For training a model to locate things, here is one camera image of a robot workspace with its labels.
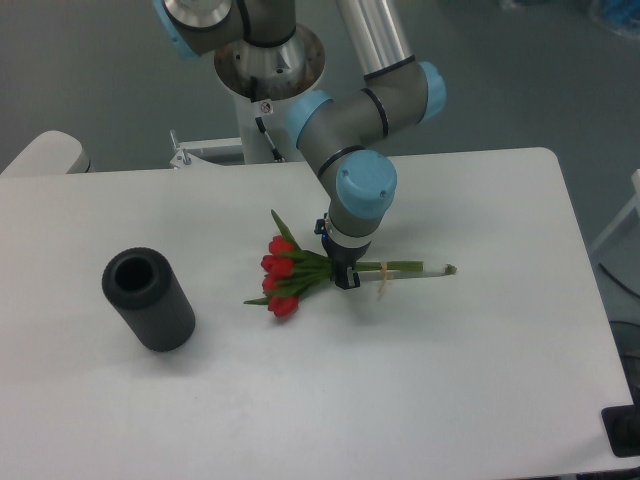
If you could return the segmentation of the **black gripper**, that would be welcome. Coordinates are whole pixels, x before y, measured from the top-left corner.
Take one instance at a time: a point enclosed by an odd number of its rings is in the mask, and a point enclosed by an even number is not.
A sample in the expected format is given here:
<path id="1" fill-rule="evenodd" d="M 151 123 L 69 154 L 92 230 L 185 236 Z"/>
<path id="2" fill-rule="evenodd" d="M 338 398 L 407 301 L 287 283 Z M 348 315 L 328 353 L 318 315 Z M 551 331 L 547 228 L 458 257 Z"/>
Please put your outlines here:
<path id="1" fill-rule="evenodd" d="M 314 233 L 321 238 L 321 244 L 331 260 L 331 281 L 339 288 L 350 290 L 360 286 L 360 278 L 355 271 L 356 262 L 369 249 L 371 236 L 351 237 L 341 232 L 325 213 L 316 220 Z"/>

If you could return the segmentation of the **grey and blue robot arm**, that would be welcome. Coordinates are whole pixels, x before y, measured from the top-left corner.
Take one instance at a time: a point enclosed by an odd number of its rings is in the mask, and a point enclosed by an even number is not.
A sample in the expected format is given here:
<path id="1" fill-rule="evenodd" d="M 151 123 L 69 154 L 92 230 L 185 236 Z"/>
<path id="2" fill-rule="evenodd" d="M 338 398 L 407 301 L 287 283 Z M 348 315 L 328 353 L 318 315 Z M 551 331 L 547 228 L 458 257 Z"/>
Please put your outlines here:
<path id="1" fill-rule="evenodd" d="M 212 56 L 234 101 L 244 161 L 310 166 L 330 199 L 316 231 L 331 279 L 357 287 L 356 264 L 397 185 L 373 145 L 435 116 L 447 99 L 437 68 L 416 60 L 394 3 L 338 3 L 364 78 L 338 100 L 318 87 L 325 50 L 292 1 L 157 1 L 154 10 L 180 56 Z"/>

